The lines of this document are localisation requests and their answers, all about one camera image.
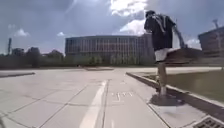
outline white line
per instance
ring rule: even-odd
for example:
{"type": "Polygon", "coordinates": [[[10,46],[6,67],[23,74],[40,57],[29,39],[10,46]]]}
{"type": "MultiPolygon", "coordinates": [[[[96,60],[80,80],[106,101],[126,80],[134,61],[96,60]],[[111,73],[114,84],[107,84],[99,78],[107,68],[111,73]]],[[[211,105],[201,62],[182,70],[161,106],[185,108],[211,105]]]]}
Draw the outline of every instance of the white line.
{"type": "Polygon", "coordinates": [[[114,127],[114,120],[111,120],[111,128],[115,128],[114,127]]]}
{"type": "Polygon", "coordinates": [[[88,111],[86,112],[86,115],[82,119],[81,124],[79,125],[79,128],[94,128],[96,124],[96,120],[99,114],[99,111],[101,109],[101,103],[102,103],[102,95],[104,93],[105,86],[107,85],[108,81],[103,81],[101,83],[101,87],[96,93],[95,98],[93,99],[91,106],[89,107],[88,111]]]}
{"type": "Polygon", "coordinates": [[[120,93],[117,93],[118,102],[121,101],[120,93]]]}

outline building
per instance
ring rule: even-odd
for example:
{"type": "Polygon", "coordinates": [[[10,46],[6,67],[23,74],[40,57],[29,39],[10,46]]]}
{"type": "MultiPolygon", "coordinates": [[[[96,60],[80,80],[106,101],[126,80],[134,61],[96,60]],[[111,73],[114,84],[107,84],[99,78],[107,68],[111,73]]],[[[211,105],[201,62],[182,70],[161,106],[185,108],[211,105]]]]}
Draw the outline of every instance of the building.
{"type": "Polygon", "coordinates": [[[200,34],[198,37],[205,57],[220,57],[224,54],[224,27],[200,34]]]}
{"type": "Polygon", "coordinates": [[[104,64],[147,63],[143,60],[153,60],[154,53],[151,45],[151,36],[85,36],[66,38],[66,56],[74,59],[80,56],[100,56],[104,64]]]}

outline concrete ledge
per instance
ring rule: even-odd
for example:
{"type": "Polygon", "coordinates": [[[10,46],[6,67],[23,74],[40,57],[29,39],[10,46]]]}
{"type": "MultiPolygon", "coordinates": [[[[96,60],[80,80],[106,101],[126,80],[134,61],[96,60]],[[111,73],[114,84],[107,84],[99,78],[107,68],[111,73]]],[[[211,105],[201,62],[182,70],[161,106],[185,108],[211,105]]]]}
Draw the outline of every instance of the concrete ledge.
{"type": "Polygon", "coordinates": [[[0,78],[26,76],[26,75],[34,75],[34,74],[35,74],[34,72],[31,72],[31,73],[4,73],[4,74],[0,74],[0,78]]]}
{"type": "MultiPolygon", "coordinates": [[[[158,89],[159,85],[156,81],[147,79],[144,76],[138,75],[136,73],[126,73],[128,76],[131,76],[138,81],[141,81],[148,86],[158,89]]],[[[218,101],[209,100],[205,97],[177,89],[172,86],[167,87],[167,93],[173,96],[176,96],[179,99],[184,100],[189,105],[221,120],[224,122],[224,105],[218,101]]]]}
{"type": "Polygon", "coordinates": [[[113,68],[85,68],[87,71],[111,71],[113,68]]]}

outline blue sky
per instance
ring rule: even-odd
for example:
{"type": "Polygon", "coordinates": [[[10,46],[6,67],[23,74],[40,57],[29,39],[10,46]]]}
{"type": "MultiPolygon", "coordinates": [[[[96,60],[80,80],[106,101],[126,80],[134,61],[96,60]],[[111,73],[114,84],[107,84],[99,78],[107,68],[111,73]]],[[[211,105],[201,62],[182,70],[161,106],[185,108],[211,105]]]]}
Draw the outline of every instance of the blue sky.
{"type": "Polygon", "coordinates": [[[64,52],[65,37],[141,34],[144,12],[153,9],[177,21],[185,42],[199,48],[197,35],[224,23],[223,0],[0,0],[0,52],[13,47],[64,52]]]}

